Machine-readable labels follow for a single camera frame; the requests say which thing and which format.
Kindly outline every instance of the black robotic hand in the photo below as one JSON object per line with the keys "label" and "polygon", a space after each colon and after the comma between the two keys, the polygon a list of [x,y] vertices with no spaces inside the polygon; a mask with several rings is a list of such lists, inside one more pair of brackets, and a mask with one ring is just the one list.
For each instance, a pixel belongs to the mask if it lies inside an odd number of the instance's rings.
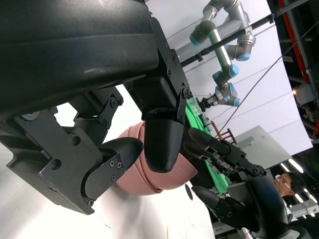
{"label": "black robotic hand", "polygon": [[206,188],[192,188],[221,222],[236,229],[245,227],[261,238],[277,238],[288,233],[283,201],[273,179],[261,166],[250,163],[243,151],[225,140],[218,141],[195,128],[189,130],[189,135],[195,143],[185,143],[185,150],[199,159],[210,160],[227,176],[230,197],[225,199]]}

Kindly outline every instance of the gray robotic arm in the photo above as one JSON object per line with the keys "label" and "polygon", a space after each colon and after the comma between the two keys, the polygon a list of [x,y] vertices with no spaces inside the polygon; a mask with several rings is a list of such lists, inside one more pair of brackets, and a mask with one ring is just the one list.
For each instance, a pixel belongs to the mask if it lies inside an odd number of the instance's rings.
{"label": "gray robotic arm", "polygon": [[[213,19],[218,12],[224,8],[229,14],[225,22],[216,27]],[[203,18],[201,23],[196,26],[193,33],[190,35],[192,48],[186,45],[179,50],[177,54],[180,60],[189,57],[189,54],[196,55],[202,48],[207,47],[207,44],[215,44],[221,41],[221,38],[231,34],[238,29],[243,29],[249,26],[249,17],[244,11],[240,0],[211,0],[203,10]],[[204,99],[199,103],[202,110],[215,105],[239,106],[241,101],[237,98],[237,92],[234,86],[228,81],[239,74],[239,68],[231,63],[231,60],[246,61],[250,58],[252,47],[256,42],[256,38],[248,31],[244,36],[238,38],[237,45],[221,46],[215,50],[219,64],[222,70],[213,75],[213,79],[217,84],[215,94],[209,99]]]}

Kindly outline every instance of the pink object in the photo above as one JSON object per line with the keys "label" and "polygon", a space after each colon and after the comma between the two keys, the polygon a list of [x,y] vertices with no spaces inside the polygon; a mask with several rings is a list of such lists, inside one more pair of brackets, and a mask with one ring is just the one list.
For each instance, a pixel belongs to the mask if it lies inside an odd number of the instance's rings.
{"label": "pink object", "polygon": [[[129,127],[119,137],[134,137],[144,142],[144,121]],[[181,154],[171,172],[152,172],[146,163],[144,150],[128,171],[116,182],[124,191],[136,195],[151,195],[178,188],[197,174],[197,170]]]}

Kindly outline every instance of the gray panel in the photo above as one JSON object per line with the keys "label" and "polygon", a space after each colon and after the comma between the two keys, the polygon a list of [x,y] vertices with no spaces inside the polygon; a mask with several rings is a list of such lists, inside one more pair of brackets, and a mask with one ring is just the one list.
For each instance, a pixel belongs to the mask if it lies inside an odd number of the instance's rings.
{"label": "gray panel", "polygon": [[238,146],[247,153],[246,158],[257,165],[269,168],[291,156],[260,126],[236,137]]}

